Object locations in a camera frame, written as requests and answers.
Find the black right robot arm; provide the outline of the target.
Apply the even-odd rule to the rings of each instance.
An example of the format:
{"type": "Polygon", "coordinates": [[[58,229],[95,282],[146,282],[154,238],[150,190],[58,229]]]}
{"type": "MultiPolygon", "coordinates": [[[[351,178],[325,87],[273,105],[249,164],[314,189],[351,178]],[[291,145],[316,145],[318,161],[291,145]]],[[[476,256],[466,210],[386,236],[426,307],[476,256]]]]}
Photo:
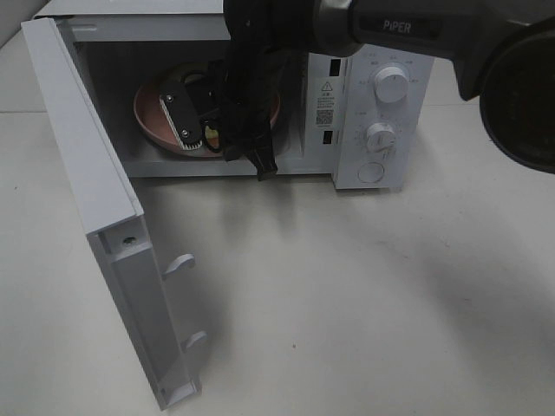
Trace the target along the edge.
{"type": "Polygon", "coordinates": [[[510,159],[554,170],[551,1],[226,1],[217,103],[227,159],[277,171],[270,106],[294,50],[347,57],[370,44],[449,60],[460,97],[510,159]]]}

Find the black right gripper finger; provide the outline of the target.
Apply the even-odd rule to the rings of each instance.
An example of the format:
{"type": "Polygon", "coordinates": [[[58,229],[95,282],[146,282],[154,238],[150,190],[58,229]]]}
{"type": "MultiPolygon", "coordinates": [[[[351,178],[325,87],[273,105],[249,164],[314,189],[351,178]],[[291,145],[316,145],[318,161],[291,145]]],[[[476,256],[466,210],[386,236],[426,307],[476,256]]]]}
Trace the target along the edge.
{"type": "Polygon", "coordinates": [[[276,164],[271,124],[267,120],[249,127],[243,137],[244,156],[255,166],[258,180],[272,178],[278,171],[276,164]]]}
{"type": "Polygon", "coordinates": [[[245,143],[242,140],[222,140],[222,156],[225,161],[242,159],[245,156],[245,143]]]}

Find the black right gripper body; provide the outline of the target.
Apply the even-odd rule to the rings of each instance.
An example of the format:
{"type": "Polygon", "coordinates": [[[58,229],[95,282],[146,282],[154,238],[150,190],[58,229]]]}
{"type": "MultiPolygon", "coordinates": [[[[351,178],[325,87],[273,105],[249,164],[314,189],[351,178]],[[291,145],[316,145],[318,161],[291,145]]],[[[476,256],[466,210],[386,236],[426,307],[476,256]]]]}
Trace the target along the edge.
{"type": "Polygon", "coordinates": [[[271,108],[296,54],[265,44],[227,44],[216,93],[220,142],[272,143],[271,108]]]}

